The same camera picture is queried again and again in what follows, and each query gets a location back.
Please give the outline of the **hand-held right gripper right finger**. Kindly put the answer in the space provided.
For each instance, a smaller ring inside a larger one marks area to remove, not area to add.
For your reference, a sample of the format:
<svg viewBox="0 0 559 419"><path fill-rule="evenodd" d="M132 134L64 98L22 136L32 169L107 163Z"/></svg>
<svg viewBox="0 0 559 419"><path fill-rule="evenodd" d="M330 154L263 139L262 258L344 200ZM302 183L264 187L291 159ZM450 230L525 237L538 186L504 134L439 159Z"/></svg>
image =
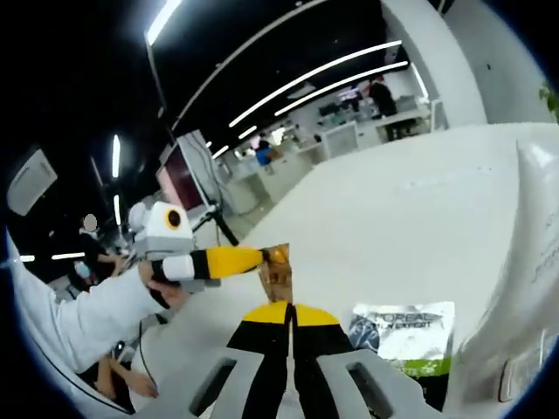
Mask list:
<svg viewBox="0 0 559 419"><path fill-rule="evenodd" d="M306 418L425 418L418 383L370 350L355 350L338 320L294 307L294 383Z"/></svg>

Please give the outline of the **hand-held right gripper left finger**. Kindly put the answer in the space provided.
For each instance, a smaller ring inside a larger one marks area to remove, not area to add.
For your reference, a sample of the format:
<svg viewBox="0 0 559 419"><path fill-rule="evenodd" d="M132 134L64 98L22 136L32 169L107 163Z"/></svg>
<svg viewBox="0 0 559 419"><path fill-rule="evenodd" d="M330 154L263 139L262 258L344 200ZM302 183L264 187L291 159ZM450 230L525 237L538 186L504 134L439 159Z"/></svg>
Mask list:
<svg viewBox="0 0 559 419"><path fill-rule="evenodd" d="M287 385L290 321L288 302L248 312L227 345L208 352L204 373L190 391L188 411L201 416L209 407L217 418L274 418Z"/></svg>

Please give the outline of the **person's left hand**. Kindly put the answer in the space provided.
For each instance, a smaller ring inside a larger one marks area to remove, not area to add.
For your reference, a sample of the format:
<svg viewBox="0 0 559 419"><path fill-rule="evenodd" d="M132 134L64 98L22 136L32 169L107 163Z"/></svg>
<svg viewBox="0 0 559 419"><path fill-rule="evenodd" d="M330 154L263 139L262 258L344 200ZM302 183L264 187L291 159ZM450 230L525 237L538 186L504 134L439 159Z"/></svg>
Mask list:
<svg viewBox="0 0 559 419"><path fill-rule="evenodd" d="M163 309L180 309L190 297L178 281L169 280L165 276L162 261L142 260L137 265L137 269L150 296Z"/></svg>

